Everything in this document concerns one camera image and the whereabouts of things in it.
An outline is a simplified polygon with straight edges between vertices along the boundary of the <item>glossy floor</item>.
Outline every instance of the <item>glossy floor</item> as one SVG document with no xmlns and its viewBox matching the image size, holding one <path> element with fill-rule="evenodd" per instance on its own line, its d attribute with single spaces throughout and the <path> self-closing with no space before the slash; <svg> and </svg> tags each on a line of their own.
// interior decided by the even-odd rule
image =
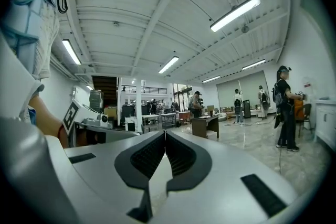
<svg viewBox="0 0 336 224">
<path fill-rule="evenodd" d="M 299 195 L 317 184 L 329 166 L 331 159 L 329 151 L 321 143 L 314 142 L 313 135 L 306 129 L 301 129 L 301 135 L 298 137 L 299 126 L 297 126 L 296 143 L 300 151 L 289 152 L 285 148 L 275 147 L 281 126 L 274 129 L 273 117 L 263 121 L 256 118 L 246 119 L 244 125 L 233 124 L 233 122 L 234 120 L 219 122 L 219 138 L 217 139 L 214 134 L 208 139 L 247 151 L 269 168 L 280 173 L 292 184 Z M 192 134 L 190 124 L 169 130 Z M 163 185 L 160 187 L 158 184 L 151 184 L 156 181 L 159 174 L 161 178 L 167 180 L 171 178 L 170 165 L 166 157 L 150 181 L 154 211 L 166 198 L 165 194 L 159 191 L 164 189 L 166 181 L 161 180 Z"/>
</svg>

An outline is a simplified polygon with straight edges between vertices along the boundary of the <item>black shirt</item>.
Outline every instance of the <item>black shirt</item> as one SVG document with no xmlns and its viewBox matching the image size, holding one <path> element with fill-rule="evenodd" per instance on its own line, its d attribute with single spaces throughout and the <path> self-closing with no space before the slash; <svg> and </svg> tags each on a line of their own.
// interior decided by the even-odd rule
<svg viewBox="0 0 336 224">
<path fill-rule="evenodd" d="M 289 103 L 291 105 L 294 104 L 294 99 L 288 99 L 287 96 L 285 95 L 285 92 L 287 89 L 290 90 L 290 86 L 288 85 L 288 83 L 286 82 L 286 80 L 284 79 L 280 79 L 277 83 L 278 85 L 278 89 L 279 89 L 279 92 L 281 93 L 281 96 L 283 97 L 284 100 L 289 100 Z"/>
</svg>

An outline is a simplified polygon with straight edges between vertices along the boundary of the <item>cabinet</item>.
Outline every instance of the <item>cabinet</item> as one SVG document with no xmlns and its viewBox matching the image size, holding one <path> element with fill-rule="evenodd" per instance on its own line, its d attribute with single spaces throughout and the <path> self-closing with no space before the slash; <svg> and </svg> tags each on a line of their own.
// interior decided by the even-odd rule
<svg viewBox="0 0 336 224">
<path fill-rule="evenodd" d="M 336 151 L 336 101 L 316 101 L 315 136 L 321 138 L 332 150 Z"/>
</svg>

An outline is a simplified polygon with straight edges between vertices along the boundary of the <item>balcony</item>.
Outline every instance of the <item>balcony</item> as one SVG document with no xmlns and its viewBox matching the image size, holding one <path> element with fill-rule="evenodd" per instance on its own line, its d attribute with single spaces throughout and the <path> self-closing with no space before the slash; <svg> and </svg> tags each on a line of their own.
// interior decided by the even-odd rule
<svg viewBox="0 0 336 224">
<path fill-rule="evenodd" d="M 125 92 L 136 93 L 137 87 L 133 85 L 122 85 L 121 90 L 125 87 Z M 141 87 L 141 93 L 156 93 L 156 94 L 167 94 L 167 88 L 155 88 L 155 87 Z"/>
</svg>

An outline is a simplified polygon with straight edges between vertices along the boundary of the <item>ceiling light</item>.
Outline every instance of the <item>ceiling light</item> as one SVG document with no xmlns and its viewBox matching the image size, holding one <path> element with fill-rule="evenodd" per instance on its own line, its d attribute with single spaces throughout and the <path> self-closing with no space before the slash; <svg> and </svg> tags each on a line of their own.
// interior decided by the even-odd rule
<svg viewBox="0 0 336 224">
<path fill-rule="evenodd" d="M 246 69 L 249 69 L 249 68 L 251 68 L 251 67 L 255 67 L 255 66 L 257 66 L 257 65 L 259 65 L 259 64 L 261 64 L 261 63 L 264 63 L 264 62 L 266 62 L 265 59 L 264 59 L 264 60 L 261 60 L 261 61 L 258 61 L 258 62 L 255 62 L 255 63 L 253 63 L 252 65 L 243 67 L 242 70 L 246 70 Z"/>
<path fill-rule="evenodd" d="M 67 49 L 67 51 L 70 54 L 70 56 L 72 57 L 72 59 L 74 60 L 74 62 L 77 65 L 81 65 L 81 62 L 79 61 L 79 59 L 77 58 L 77 55 L 73 51 L 73 48 L 70 44 L 70 41 L 68 39 L 65 39 L 65 40 L 62 41 L 62 43 L 63 43 L 64 47 Z"/>
<path fill-rule="evenodd" d="M 219 78 L 220 78 L 220 76 L 216 76 L 216 77 L 211 78 L 211 79 L 206 79 L 206 80 L 202 81 L 202 83 L 207 83 L 209 81 L 212 81 L 212 80 L 215 80 L 215 79 L 219 79 Z"/>
<path fill-rule="evenodd" d="M 248 12 L 250 9 L 260 5 L 260 0 L 247 0 L 241 3 L 236 8 L 233 8 L 230 12 L 225 14 L 222 18 L 214 22 L 210 28 L 213 32 L 217 32 L 222 27 L 232 22 L 234 19 L 238 18 L 242 14 Z"/>
<path fill-rule="evenodd" d="M 169 67 L 171 67 L 178 60 L 177 56 L 174 56 L 160 71 L 159 74 L 165 72 Z"/>
</svg>

